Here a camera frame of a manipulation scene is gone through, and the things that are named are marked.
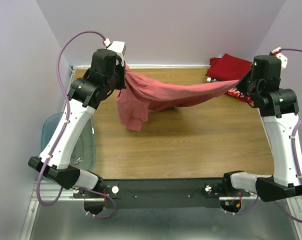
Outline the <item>pink t-shirt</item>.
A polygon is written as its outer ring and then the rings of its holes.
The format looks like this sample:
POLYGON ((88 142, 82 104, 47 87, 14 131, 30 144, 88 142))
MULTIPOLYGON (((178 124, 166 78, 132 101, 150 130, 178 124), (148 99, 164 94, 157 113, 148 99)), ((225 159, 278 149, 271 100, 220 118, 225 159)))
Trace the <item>pink t-shirt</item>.
POLYGON ((233 88, 238 79, 195 85, 163 83, 125 67, 126 88, 116 96, 119 121, 128 130, 139 132, 148 121, 149 111, 185 108, 219 97, 233 88))

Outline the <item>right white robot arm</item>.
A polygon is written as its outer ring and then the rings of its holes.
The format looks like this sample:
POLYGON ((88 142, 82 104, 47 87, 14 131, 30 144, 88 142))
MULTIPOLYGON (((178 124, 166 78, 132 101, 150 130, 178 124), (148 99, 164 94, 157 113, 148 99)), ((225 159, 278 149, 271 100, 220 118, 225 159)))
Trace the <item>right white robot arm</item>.
POLYGON ((283 56, 258 55, 250 71, 237 84, 259 110, 274 160, 272 175, 244 171, 225 173, 221 191, 232 196, 239 189, 257 194, 264 202, 302 196, 302 152, 299 134, 299 104, 292 89, 280 88, 283 56))

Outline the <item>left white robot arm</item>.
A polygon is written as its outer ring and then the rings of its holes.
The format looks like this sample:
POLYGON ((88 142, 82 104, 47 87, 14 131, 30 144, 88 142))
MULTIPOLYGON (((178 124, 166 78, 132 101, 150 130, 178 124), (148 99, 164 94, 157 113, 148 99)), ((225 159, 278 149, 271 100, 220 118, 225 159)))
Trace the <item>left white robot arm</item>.
POLYGON ((126 48, 98 49, 91 67, 75 80, 67 94, 69 106, 64 111, 53 136, 40 156, 32 156, 28 165, 65 189, 84 188, 92 198, 101 194, 102 179, 88 170, 70 164, 72 151, 88 120, 99 104, 114 90, 125 88, 126 48))

